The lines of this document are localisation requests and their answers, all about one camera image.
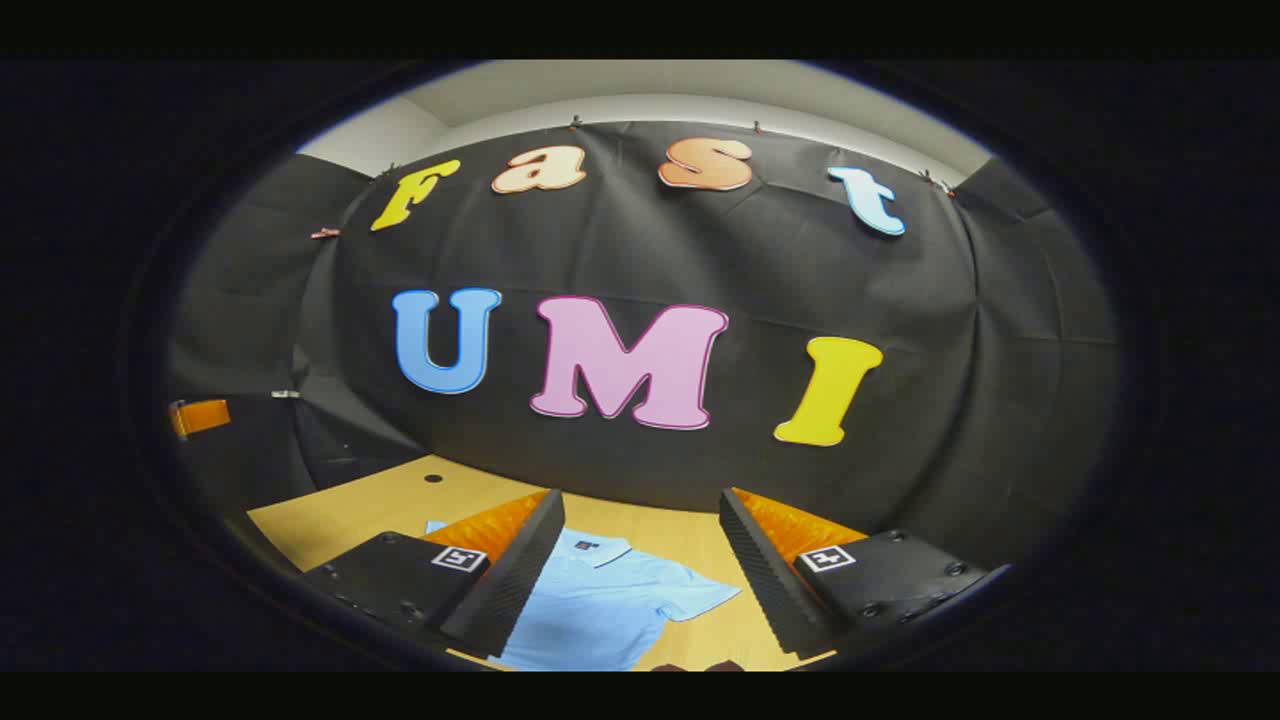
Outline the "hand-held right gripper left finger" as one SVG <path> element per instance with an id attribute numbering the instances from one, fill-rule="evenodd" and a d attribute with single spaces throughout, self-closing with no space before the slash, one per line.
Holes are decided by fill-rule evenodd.
<path id="1" fill-rule="evenodd" d="M 404 643 L 498 656 L 563 527 L 562 493 L 541 489 L 425 536 L 380 532 L 301 580 Z"/>

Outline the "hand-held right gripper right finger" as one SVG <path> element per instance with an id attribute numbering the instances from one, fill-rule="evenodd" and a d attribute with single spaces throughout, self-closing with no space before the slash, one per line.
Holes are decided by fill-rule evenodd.
<path id="1" fill-rule="evenodd" d="M 719 524 L 782 651 L 847 659 L 915 641 L 1011 570 L 960 559 L 922 536 L 864 534 L 731 487 Z"/>

